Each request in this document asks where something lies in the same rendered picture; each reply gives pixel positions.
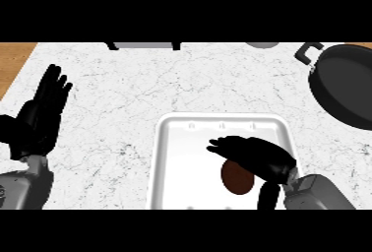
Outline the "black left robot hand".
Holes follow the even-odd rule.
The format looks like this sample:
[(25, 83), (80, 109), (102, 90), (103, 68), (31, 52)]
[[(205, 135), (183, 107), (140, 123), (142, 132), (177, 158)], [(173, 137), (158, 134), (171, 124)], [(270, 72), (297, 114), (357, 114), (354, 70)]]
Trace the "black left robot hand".
[(61, 67), (50, 64), (34, 98), (24, 103), (18, 116), (0, 115), (0, 142), (9, 145), (12, 160), (44, 157), (52, 151), (71, 88)]

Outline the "brown cupcake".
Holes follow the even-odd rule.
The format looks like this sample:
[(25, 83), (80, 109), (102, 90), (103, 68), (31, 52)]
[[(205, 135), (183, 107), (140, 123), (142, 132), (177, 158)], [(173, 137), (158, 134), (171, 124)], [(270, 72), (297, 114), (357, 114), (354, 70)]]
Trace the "brown cupcake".
[(254, 185), (254, 174), (248, 172), (236, 162), (226, 160), (221, 168), (221, 179), (227, 190), (244, 195)]

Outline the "dark grey pot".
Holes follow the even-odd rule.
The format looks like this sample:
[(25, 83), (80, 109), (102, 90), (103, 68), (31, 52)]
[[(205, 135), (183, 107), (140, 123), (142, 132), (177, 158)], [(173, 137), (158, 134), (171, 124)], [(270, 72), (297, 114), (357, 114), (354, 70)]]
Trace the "dark grey pot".
[(323, 47), (306, 42), (295, 52), (297, 60), (312, 66), (314, 99), (340, 122), (372, 131), (372, 49), (354, 44)]

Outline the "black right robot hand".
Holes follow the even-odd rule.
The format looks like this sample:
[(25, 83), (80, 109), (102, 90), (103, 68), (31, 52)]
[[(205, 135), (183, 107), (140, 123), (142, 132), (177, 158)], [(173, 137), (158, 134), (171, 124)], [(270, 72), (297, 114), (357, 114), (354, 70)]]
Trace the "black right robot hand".
[(289, 184), (297, 160), (273, 143), (255, 137), (226, 136), (210, 140), (207, 150), (216, 153), (264, 180), (260, 188), (257, 209), (276, 208), (281, 186)]

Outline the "grey round object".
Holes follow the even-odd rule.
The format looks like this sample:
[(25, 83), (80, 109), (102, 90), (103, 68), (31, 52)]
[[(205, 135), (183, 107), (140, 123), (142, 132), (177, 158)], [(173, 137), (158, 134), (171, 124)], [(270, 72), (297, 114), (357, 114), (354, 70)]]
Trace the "grey round object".
[(279, 44), (279, 42), (247, 42), (247, 44), (254, 48), (266, 49), (275, 47)]

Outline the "white rectangular tray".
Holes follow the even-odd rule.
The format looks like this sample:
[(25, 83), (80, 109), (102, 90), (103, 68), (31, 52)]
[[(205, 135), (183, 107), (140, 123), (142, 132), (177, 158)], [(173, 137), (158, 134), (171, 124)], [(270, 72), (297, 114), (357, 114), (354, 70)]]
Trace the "white rectangular tray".
[(244, 195), (221, 179), (226, 159), (207, 150), (210, 141), (257, 137), (294, 154), (289, 126), (275, 114), (171, 112), (155, 126), (146, 207), (151, 210), (254, 210), (261, 179)]

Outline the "grey appliance with black legs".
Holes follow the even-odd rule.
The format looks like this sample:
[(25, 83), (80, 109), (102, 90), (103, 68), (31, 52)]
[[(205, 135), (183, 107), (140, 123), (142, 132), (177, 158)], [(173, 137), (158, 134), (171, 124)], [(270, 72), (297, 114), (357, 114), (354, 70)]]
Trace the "grey appliance with black legs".
[(180, 50), (182, 42), (105, 42), (111, 50), (120, 50), (121, 48), (170, 48)]

